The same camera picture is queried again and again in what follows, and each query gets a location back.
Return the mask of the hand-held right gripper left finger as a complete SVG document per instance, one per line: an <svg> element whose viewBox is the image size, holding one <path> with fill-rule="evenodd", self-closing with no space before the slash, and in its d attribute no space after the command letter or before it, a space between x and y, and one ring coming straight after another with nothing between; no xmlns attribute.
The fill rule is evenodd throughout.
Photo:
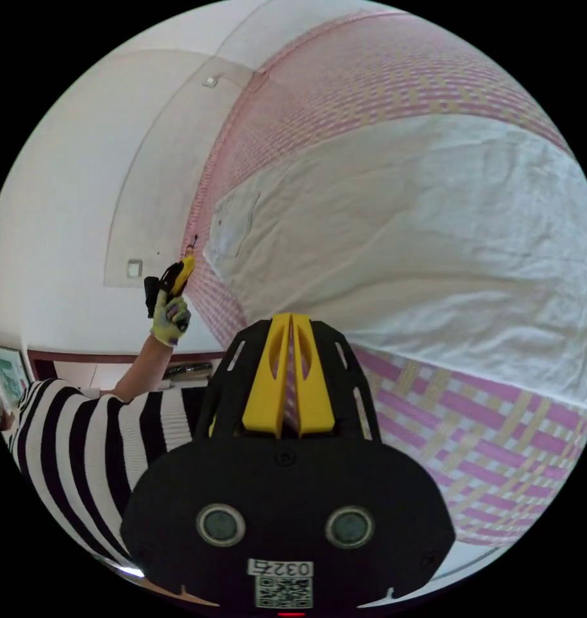
<svg viewBox="0 0 587 618"><path fill-rule="evenodd" d="M272 317L242 424L246 431L281 437L286 401L291 313Z"/></svg>

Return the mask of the person's left hand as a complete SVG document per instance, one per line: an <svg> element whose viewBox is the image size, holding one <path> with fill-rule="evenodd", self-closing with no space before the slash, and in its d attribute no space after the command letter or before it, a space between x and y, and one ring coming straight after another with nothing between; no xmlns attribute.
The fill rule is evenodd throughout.
<svg viewBox="0 0 587 618"><path fill-rule="evenodd" d="M156 304L151 324L151 335L161 344L175 348L187 331L191 313L183 297L173 297L165 290L156 296Z"/></svg>

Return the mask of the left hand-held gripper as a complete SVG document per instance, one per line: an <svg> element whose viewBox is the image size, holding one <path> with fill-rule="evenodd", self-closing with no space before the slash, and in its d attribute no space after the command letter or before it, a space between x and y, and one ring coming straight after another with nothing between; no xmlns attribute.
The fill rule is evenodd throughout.
<svg viewBox="0 0 587 618"><path fill-rule="evenodd" d="M181 296L194 268L195 258L193 255L188 255L168 267L160 277L147 276L144 278L145 305L149 319L154 316L159 292L165 290L168 301Z"/></svg>

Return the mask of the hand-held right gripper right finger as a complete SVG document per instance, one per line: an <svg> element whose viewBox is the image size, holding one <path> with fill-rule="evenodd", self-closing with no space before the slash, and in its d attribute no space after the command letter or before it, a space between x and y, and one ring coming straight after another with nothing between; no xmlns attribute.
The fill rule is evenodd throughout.
<svg viewBox="0 0 587 618"><path fill-rule="evenodd" d="M292 315L292 337L299 436L329 433L335 417L308 316Z"/></svg>

